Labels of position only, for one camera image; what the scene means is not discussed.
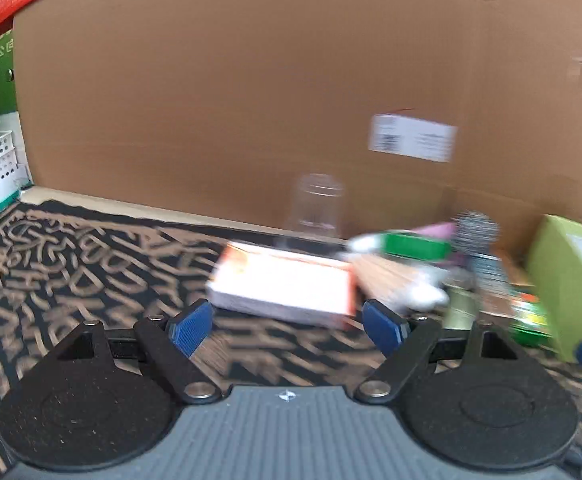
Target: cardboard box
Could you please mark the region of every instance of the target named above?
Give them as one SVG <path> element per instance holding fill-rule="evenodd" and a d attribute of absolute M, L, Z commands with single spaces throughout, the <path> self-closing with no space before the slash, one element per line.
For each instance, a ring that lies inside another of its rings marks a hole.
<path fill-rule="evenodd" d="M 347 236 L 474 208 L 513 254 L 582 221 L 582 0 L 39 0 L 14 33 L 42 186 L 279 227 L 329 173 Z M 450 162 L 369 150 L 394 110 Z"/>

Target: white paper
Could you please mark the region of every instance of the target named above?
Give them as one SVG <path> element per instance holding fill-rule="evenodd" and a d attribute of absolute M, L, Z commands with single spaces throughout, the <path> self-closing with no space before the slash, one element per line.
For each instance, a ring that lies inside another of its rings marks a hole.
<path fill-rule="evenodd" d="M 369 149 L 374 152 L 448 162 L 456 129 L 448 124 L 395 114 L 379 114 L 373 116 Z"/>

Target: blue pad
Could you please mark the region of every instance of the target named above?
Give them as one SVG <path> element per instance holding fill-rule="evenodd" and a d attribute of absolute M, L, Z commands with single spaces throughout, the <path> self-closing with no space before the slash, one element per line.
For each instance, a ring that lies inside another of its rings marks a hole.
<path fill-rule="evenodd" d="M 191 357 L 212 327 L 213 307 L 208 301 L 199 300 L 168 322 L 168 338 L 186 357 Z"/>
<path fill-rule="evenodd" d="M 362 323 L 366 335 L 385 357 L 395 352 L 410 333 L 408 321 L 377 300 L 369 300 L 362 307 Z"/>

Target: gray gripper base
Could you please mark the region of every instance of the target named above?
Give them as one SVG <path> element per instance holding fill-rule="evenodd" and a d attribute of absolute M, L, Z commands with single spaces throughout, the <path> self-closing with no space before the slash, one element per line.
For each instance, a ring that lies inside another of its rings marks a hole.
<path fill-rule="evenodd" d="M 87 473 L 20 464 L 5 480 L 567 480 L 561 469 L 486 474 L 433 456 L 388 408 L 340 386 L 236 386 L 221 402 L 184 410 L 145 454 Z"/>

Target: patterned mat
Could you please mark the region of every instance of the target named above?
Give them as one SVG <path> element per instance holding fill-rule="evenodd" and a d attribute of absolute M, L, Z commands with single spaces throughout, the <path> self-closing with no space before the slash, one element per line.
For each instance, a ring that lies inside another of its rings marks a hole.
<path fill-rule="evenodd" d="M 228 239 L 276 243 L 271 235 L 111 216 L 58 202 L 11 206 L 0 216 L 0 399 L 82 320 L 128 328 L 143 316 L 173 316 L 203 297 Z M 224 387 L 351 388 L 384 358 L 358 320 L 350 325 L 329 330 L 220 310 L 194 361 Z M 582 414 L 582 367 L 532 353 L 573 394 Z M 0 444 L 0 473 L 7 465 Z"/>

